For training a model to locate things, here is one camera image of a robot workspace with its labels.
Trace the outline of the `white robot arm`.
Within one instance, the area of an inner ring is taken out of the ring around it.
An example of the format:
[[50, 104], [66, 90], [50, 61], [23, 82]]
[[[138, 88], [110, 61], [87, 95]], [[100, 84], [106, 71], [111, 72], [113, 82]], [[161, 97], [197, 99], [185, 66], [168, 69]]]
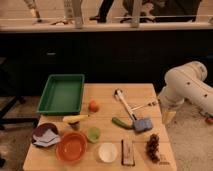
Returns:
[[188, 62], [166, 72], [166, 85], [158, 95], [163, 124], [173, 119], [186, 99], [200, 107], [202, 115], [213, 118], [213, 87], [204, 82], [206, 77], [207, 68], [199, 61]]

